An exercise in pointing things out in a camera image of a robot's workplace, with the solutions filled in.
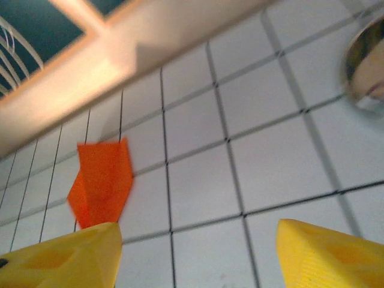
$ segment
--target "orange plastic piece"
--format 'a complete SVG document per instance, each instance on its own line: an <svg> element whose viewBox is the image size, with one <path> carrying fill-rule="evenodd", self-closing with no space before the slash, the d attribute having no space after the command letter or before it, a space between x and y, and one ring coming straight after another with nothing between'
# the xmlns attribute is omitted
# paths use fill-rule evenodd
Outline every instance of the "orange plastic piece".
<svg viewBox="0 0 384 288"><path fill-rule="evenodd" d="M280 220L277 254L287 288L384 287L384 245L297 220Z"/></svg>
<svg viewBox="0 0 384 288"><path fill-rule="evenodd" d="M1 288L113 288L122 239L104 223L0 256Z"/></svg>
<svg viewBox="0 0 384 288"><path fill-rule="evenodd" d="M82 229L117 222L133 183L127 139L77 150L80 171L67 198L76 220Z"/></svg>

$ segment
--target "yellow plastic piece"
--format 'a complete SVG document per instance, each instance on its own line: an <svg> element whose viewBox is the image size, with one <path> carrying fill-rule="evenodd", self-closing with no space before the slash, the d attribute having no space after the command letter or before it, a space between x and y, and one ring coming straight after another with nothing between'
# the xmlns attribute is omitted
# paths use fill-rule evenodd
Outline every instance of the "yellow plastic piece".
<svg viewBox="0 0 384 288"><path fill-rule="evenodd" d="M384 245L280 220L277 253L287 288L384 287Z"/></svg>
<svg viewBox="0 0 384 288"><path fill-rule="evenodd" d="M113 288L121 258L117 223L103 223L0 256L0 288Z"/></svg>

